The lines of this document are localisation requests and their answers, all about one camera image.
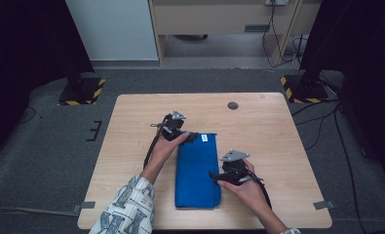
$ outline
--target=white wall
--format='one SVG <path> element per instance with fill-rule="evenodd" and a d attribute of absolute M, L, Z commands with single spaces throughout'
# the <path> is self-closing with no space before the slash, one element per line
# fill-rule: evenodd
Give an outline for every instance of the white wall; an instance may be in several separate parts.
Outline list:
<path fill-rule="evenodd" d="M 158 60 L 147 0 L 66 0 L 91 60 Z"/>

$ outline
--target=dark curtain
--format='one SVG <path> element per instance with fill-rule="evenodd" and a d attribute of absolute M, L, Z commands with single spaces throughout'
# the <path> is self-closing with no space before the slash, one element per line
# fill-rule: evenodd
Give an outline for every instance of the dark curtain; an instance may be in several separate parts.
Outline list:
<path fill-rule="evenodd" d="M 0 0 L 0 147 L 30 92 L 70 72 L 93 68 L 65 1 Z"/>
<path fill-rule="evenodd" d="M 385 1 L 324 0 L 300 67 L 344 74 L 344 113 L 385 169 Z"/>

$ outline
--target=small black circle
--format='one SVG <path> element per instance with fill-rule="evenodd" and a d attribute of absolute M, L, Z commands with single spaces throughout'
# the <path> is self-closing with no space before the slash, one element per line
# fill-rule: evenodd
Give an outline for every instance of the small black circle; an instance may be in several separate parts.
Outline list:
<path fill-rule="evenodd" d="M 238 107 L 239 107 L 239 105 L 238 105 L 238 103 L 235 102 L 235 101 L 231 101 L 231 102 L 228 103 L 228 108 L 230 108 L 230 109 L 232 109 L 232 110 L 238 109 Z"/>

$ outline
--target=tripod base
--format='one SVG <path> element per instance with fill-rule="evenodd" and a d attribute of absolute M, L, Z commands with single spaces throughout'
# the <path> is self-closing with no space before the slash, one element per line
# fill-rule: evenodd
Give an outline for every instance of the tripod base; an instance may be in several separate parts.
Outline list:
<path fill-rule="evenodd" d="M 58 104 L 78 105 L 95 103 L 106 80 L 102 78 L 82 78 L 82 81 L 85 84 L 82 92 L 73 91 L 70 84 L 67 83 L 58 99 Z"/>
<path fill-rule="evenodd" d="M 308 93 L 298 93 L 297 88 L 302 76 L 286 75 L 281 78 L 281 84 L 286 91 L 290 103 L 316 103 L 328 100 L 328 94 L 321 84 L 315 84 Z"/>

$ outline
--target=power strip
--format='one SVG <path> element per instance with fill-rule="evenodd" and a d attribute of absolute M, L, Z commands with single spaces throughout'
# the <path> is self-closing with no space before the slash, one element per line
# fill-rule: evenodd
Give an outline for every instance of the power strip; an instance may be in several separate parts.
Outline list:
<path fill-rule="evenodd" d="M 289 4 L 289 0 L 265 0 L 266 6 L 272 6 L 273 3 L 275 6 L 286 6 Z"/>

